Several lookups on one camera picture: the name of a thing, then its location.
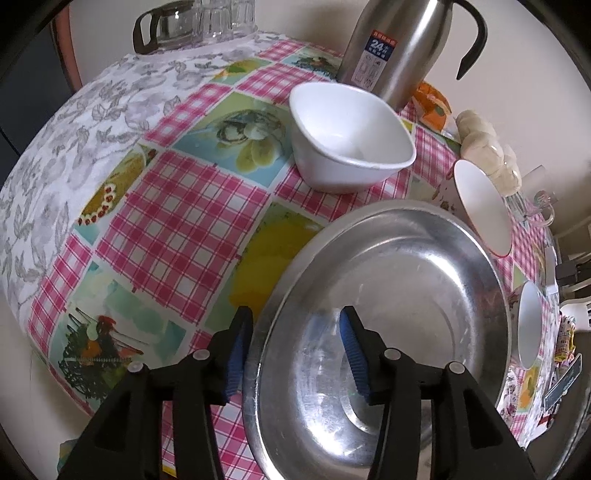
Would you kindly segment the large metal plate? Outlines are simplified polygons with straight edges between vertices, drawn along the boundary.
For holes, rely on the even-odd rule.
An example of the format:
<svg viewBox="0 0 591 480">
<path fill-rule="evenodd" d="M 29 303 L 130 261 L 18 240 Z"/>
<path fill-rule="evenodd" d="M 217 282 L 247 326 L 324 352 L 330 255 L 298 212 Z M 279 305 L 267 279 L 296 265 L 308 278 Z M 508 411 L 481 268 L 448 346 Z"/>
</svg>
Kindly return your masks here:
<svg viewBox="0 0 591 480">
<path fill-rule="evenodd" d="M 365 327 L 420 364 L 466 365 L 488 398 L 511 351 L 506 294 L 476 235 L 425 202 L 360 208 L 295 256 L 256 322 L 243 377 L 249 447 L 270 479 L 363 479 L 382 408 L 356 391 L 339 334 Z"/>
</svg>

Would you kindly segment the red rimmed floral bowl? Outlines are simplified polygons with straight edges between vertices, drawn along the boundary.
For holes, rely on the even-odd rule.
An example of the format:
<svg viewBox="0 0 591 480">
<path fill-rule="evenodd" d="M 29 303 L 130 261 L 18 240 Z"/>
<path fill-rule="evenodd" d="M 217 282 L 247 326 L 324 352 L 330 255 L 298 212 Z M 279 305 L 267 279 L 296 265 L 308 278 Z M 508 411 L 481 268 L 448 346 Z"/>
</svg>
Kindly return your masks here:
<svg viewBox="0 0 591 480">
<path fill-rule="evenodd" d="M 431 202 L 465 222 L 490 253 L 505 258 L 512 249 L 512 222 L 503 197 L 470 161 L 457 160 Z"/>
</svg>

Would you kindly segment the white square bowl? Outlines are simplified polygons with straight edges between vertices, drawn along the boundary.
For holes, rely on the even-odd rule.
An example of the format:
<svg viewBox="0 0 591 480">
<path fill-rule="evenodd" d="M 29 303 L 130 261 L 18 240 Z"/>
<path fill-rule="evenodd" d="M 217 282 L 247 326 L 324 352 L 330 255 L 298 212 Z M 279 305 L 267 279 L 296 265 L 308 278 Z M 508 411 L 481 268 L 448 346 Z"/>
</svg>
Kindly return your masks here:
<svg viewBox="0 0 591 480">
<path fill-rule="evenodd" d="M 294 163 L 311 189 L 334 194 L 367 190 L 413 165 L 408 129 L 381 98 L 329 82 L 290 91 Z"/>
</svg>

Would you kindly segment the colourful candy packet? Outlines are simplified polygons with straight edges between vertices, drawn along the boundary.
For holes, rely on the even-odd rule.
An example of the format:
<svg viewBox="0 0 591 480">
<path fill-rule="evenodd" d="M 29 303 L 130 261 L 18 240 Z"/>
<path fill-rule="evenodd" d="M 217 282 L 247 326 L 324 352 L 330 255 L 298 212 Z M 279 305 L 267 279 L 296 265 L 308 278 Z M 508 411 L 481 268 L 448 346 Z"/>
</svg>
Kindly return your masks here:
<svg viewBox="0 0 591 480">
<path fill-rule="evenodd" d="M 560 326 L 557 335 L 554 362 L 557 364 L 564 364 L 570 362 L 575 354 L 575 322 L 574 318 L 570 316 L 560 315 Z"/>
</svg>

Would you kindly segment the small white round bowl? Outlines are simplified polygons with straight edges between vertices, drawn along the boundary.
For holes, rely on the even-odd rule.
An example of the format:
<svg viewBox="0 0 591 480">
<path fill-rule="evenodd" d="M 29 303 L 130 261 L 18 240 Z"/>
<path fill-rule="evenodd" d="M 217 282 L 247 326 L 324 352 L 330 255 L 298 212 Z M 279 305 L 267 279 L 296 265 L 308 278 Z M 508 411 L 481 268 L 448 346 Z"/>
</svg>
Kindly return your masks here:
<svg viewBox="0 0 591 480">
<path fill-rule="evenodd" d="M 527 281 L 508 297 L 511 328 L 510 365 L 529 370 L 538 360 L 543 344 L 544 307 L 537 285 Z"/>
</svg>

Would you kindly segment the white chair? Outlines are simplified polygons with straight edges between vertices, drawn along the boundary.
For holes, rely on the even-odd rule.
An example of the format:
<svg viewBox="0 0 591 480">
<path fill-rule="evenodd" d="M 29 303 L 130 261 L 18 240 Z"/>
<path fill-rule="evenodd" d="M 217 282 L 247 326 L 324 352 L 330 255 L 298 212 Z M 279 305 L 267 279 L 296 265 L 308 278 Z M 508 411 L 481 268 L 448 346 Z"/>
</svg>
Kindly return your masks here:
<svg viewBox="0 0 591 480">
<path fill-rule="evenodd" d="M 572 318 L 576 331 L 591 330 L 591 297 L 565 300 L 560 304 L 560 312 Z"/>
</svg>

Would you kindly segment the pink checkered fruit tablecloth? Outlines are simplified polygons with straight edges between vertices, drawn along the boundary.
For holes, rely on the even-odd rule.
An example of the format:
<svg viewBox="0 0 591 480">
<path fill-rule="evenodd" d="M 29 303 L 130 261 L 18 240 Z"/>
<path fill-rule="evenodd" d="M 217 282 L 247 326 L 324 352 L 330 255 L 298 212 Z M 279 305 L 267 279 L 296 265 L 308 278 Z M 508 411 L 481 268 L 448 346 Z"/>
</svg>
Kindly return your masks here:
<svg viewBox="0 0 591 480">
<path fill-rule="evenodd" d="M 88 201 L 42 282 L 28 330 L 70 396 L 93 413 L 134 359 L 167 364 L 245 305 L 259 314 L 322 226 L 394 198 L 432 200 L 460 155 L 411 101 L 412 166 L 358 193 L 311 189 L 291 159 L 288 96 L 341 59 L 280 37 L 225 66 L 145 134 Z"/>
</svg>

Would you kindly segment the clear glass mug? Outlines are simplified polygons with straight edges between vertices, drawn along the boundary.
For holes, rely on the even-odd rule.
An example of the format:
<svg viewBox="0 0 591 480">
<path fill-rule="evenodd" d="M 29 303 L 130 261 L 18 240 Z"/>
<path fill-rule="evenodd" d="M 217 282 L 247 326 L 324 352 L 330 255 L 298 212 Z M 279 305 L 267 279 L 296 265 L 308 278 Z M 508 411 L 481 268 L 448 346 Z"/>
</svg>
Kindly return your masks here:
<svg viewBox="0 0 591 480">
<path fill-rule="evenodd" d="M 523 177 L 515 200 L 517 219 L 532 226 L 549 227 L 556 216 L 556 202 L 553 181 L 546 168 L 540 165 Z"/>
</svg>

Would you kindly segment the pack of white buns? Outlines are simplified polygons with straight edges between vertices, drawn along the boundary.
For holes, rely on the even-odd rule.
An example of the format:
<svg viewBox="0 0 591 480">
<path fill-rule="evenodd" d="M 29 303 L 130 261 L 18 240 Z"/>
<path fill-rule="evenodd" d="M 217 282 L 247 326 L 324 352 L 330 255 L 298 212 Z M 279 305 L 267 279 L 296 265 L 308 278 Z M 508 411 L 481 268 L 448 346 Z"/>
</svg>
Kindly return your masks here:
<svg viewBox="0 0 591 480">
<path fill-rule="evenodd" d="M 492 123 L 473 110 L 465 110 L 457 116 L 456 125 L 461 158 L 479 167 L 502 196 L 516 194 L 522 187 L 516 153 L 509 145 L 501 145 Z"/>
</svg>

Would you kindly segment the grey floral white cloth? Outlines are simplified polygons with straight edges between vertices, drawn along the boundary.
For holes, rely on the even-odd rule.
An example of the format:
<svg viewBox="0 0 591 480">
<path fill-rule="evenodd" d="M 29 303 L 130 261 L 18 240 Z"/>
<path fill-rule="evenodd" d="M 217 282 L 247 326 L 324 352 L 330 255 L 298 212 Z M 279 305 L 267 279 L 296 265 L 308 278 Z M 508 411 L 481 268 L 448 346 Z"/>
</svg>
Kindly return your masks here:
<svg viewBox="0 0 591 480">
<path fill-rule="evenodd" d="M 229 64 L 280 37 L 153 55 L 128 54 L 68 99 L 37 133 L 1 189 L 1 297 L 24 325 L 72 224 L 122 157 Z"/>
</svg>

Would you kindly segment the orange snack packet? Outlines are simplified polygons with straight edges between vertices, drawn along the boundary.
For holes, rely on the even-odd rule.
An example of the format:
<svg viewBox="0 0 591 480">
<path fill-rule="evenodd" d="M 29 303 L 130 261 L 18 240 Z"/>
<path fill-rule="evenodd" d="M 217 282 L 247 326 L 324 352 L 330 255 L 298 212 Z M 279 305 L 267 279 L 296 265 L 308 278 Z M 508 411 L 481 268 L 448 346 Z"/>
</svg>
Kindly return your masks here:
<svg viewBox="0 0 591 480">
<path fill-rule="evenodd" d="M 428 82 L 423 81 L 417 87 L 412 102 L 418 120 L 435 132 L 441 133 L 452 117 L 447 98 Z"/>
</svg>

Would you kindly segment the stainless steel thermos jug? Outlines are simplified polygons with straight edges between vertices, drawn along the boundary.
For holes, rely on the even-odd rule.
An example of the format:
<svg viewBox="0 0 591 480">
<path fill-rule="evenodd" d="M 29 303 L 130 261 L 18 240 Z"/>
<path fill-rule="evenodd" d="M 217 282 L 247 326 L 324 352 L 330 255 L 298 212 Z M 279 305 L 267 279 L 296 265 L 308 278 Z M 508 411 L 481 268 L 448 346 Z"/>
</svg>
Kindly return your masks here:
<svg viewBox="0 0 591 480">
<path fill-rule="evenodd" d="M 366 90 L 402 110 L 441 55 L 453 7 L 465 9 L 477 36 L 461 59 L 461 79 L 479 59 L 488 39 L 481 13 L 465 0 L 370 0 L 363 9 L 337 74 L 337 81 Z"/>
</svg>

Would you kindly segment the ribbed clear glass cup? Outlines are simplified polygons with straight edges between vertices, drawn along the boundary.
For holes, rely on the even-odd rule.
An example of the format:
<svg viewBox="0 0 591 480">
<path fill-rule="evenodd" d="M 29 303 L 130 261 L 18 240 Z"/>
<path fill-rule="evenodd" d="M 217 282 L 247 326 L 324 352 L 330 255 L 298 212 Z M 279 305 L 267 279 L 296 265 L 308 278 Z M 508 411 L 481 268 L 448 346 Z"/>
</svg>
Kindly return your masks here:
<svg viewBox="0 0 591 480">
<path fill-rule="evenodd" d="M 193 39 L 202 44 L 242 38 L 257 30 L 254 0 L 197 0 L 192 6 Z"/>
</svg>

